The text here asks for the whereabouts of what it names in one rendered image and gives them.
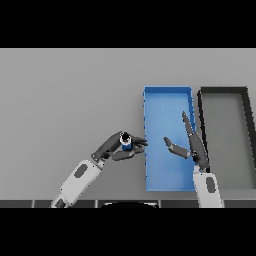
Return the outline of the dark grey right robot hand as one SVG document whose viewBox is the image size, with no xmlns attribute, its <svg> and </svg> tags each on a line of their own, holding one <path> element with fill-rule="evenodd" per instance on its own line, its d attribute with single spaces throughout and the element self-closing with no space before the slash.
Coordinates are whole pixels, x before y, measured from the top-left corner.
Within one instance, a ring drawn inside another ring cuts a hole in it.
<svg viewBox="0 0 256 256">
<path fill-rule="evenodd" d="M 185 112 L 182 112 L 182 120 L 185 125 L 190 149 L 173 144 L 168 137 L 164 137 L 163 140 L 171 153 L 183 157 L 184 159 L 191 157 L 199 166 L 200 171 L 208 172 L 210 165 L 203 141 L 198 133 L 193 131 L 189 118 Z"/>
</svg>

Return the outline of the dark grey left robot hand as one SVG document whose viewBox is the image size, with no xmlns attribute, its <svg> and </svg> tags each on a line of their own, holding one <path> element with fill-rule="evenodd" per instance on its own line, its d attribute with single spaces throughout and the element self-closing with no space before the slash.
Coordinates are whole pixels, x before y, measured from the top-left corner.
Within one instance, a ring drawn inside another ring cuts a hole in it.
<svg viewBox="0 0 256 256">
<path fill-rule="evenodd" d="M 132 148 L 130 150 L 118 151 L 121 146 L 120 134 L 123 131 L 119 131 L 109 137 L 94 153 L 91 154 L 92 159 L 99 163 L 100 161 L 112 158 L 113 161 L 121 161 L 133 158 L 136 154 L 144 152 L 143 147 L 147 146 L 147 141 L 143 138 L 131 135 Z"/>
</svg>

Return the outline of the dark grey bin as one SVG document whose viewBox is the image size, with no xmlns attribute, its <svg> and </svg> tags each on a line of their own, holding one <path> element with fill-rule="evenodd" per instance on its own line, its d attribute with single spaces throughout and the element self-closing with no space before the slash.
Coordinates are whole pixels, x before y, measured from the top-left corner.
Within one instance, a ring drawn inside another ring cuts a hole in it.
<svg viewBox="0 0 256 256">
<path fill-rule="evenodd" d="M 204 145 L 220 189 L 256 189 L 256 130 L 247 87 L 201 87 Z"/>
</svg>

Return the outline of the blue pipe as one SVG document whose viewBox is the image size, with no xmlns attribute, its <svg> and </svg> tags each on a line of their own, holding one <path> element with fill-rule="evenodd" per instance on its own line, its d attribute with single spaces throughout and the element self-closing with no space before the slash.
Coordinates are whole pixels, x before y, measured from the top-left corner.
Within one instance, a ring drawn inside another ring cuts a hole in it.
<svg viewBox="0 0 256 256">
<path fill-rule="evenodd" d="M 132 148 L 132 138 L 128 132 L 120 134 L 120 143 L 123 150 L 130 150 Z"/>
</svg>

